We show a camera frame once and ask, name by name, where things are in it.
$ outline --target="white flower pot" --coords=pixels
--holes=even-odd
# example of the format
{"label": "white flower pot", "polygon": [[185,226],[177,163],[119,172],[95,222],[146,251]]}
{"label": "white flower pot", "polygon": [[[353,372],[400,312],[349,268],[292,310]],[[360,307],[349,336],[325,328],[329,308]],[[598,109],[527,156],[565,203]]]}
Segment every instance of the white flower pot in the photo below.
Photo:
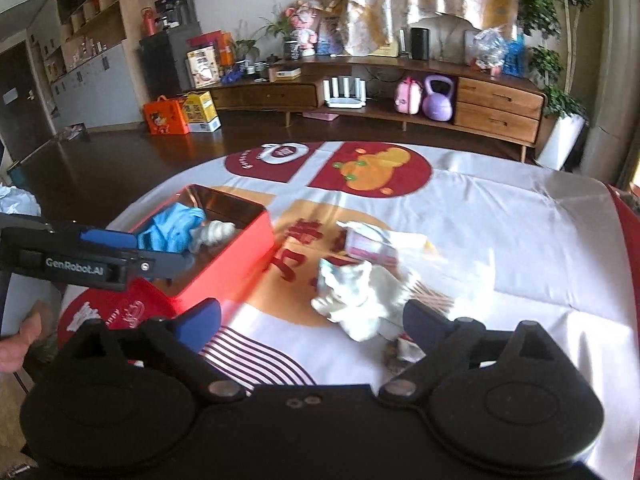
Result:
{"label": "white flower pot", "polygon": [[561,170],[584,126],[584,118],[574,114],[557,118],[549,140],[536,162],[550,170]]}

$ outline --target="decorative figurine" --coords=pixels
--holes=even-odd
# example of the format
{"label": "decorative figurine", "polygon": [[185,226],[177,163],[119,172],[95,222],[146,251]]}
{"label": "decorative figurine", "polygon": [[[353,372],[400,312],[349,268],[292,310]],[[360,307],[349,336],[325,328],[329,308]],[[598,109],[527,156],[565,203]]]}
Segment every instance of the decorative figurine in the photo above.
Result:
{"label": "decorative figurine", "polygon": [[289,7],[285,14],[294,28],[292,38],[298,41],[300,54],[314,56],[316,54],[314,44],[318,42],[318,35],[311,26],[316,18],[316,10],[310,3],[296,0],[296,6]]}

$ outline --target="white cabinet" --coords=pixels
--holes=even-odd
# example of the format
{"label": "white cabinet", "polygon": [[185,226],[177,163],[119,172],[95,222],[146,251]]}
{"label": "white cabinet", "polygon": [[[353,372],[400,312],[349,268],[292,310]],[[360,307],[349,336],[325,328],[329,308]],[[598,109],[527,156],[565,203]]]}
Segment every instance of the white cabinet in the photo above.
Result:
{"label": "white cabinet", "polygon": [[99,72],[97,89],[103,96],[102,124],[107,126],[142,121],[122,44],[109,49],[96,61]]}
{"label": "white cabinet", "polygon": [[143,120],[122,44],[60,78],[51,91],[62,126],[95,128]]}

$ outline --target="dark wooden floor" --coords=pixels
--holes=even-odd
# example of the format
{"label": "dark wooden floor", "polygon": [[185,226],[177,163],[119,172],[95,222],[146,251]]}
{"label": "dark wooden floor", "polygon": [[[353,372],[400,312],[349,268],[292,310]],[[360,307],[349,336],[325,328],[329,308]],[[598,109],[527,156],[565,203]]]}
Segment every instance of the dark wooden floor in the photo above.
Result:
{"label": "dark wooden floor", "polygon": [[463,132],[374,119],[340,117],[332,122],[293,115],[289,128],[276,112],[222,112],[217,134],[150,136],[121,130],[52,142],[22,165],[26,187],[43,215],[104,227],[124,208],[183,170],[265,142],[382,140],[484,153],[518,160],[519,147]]}

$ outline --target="pink backpack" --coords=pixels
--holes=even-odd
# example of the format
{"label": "pink backpack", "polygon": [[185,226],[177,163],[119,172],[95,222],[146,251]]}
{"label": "pink backpack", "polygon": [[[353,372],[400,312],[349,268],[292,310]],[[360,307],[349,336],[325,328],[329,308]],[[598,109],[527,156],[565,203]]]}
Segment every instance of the pink backpack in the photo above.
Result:
{"label": "pink backpack", "polygon": [[420,111],[422,87],[415,79],[407,77],[396,88],[396,111],[415,115]]}

